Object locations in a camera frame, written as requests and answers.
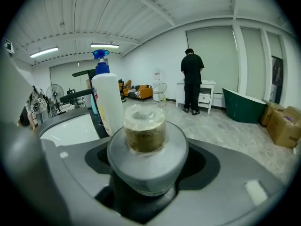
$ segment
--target gray marble floor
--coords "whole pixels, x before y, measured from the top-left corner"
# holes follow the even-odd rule
[[[134,104],[153,103],[150,99],[143,102],[127,98],[123,106],[127,108]],[[176,108],[175,102],[169,101],[161,109],[165,112],[166,119],[179,126],[188,138],[245,153],[257,160],[284,184],[290,181],[298,163],[298,156],[294,155],[290,148],[274,145],[266,128],[260,124],[234,121],[225,111],[217,109],[212,109],[208,115],[207,109],[201,108],[201,113],[193,116],[191,113],[183,112],[181,105]]]

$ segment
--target standing fan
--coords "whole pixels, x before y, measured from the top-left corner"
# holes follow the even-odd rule
[[[46,91],[46,96],[55,102],[59,113],[62,113],[60,110],[60,98],[64,96],[62,87],[57,84],[50,85]]]

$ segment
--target white basin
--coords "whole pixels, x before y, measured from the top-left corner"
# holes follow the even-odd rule
[[[89,114],[57,124],[44,132],[40,138],[51,140],[56,146],[74,145],[100,139]]]

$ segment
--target ceiling light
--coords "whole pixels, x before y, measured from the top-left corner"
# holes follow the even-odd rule
[[[116,44],[91,43],[91,48],[119,48]]]
[[[57,51],[57,50],[58,50],[58,47],[48,48],[46,50],[42,50],[40,52],[37,52],[37,53],[34,53],[34,54],[30,55],[30,58],[35,58],[37,56],[40,56],[40,55],[43,55],[43,54],[46,54],[46,53],[50,53],[50,52],[53,52],[53,51]]]

